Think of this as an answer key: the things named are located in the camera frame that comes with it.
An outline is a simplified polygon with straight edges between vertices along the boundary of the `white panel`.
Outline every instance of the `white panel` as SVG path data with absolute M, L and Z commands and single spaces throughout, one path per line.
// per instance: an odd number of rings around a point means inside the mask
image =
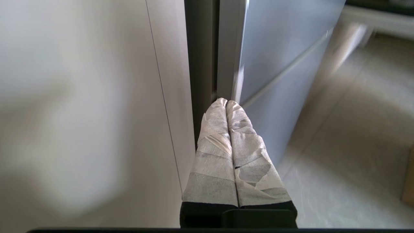
M 148 1 L 155 52 L 182 190 L 195 157 L 183 0 Z
M 146 2 L 9 0 L 0 20 L 0 231 L 178 226 Z

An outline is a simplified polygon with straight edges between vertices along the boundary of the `silver refrigerator door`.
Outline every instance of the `silver refrigerator door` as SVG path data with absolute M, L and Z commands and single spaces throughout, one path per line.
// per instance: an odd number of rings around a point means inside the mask
M 245 108 L 276 165 L 345 0 L 220 3 L 217 95 Z

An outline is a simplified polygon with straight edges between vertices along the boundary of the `wall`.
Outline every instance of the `wall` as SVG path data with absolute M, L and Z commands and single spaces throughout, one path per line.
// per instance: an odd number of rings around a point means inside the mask
M 0 231 L 178 226 L 147 3 L 9 0 L 0 17 Z

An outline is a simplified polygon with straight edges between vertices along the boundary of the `floor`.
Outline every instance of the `floor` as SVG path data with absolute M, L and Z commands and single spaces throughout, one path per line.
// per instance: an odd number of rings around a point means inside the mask
M 278 164 L 301 228 L 414 228 L 414 42 L 376 36 L 308 100 Z

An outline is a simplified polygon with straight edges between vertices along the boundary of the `gray refrigerator side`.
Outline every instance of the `gray refrigerator side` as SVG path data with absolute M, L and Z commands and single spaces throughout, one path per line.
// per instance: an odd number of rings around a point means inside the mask
M 243 9 L 230 3 L 220 2 L 217 96 L 236 96 L 276 165 L 345 0 L 250 0 Z M 228 15 L 236 12 L 230 24 Z M 231 27 L 238 33 L 228 37 Z

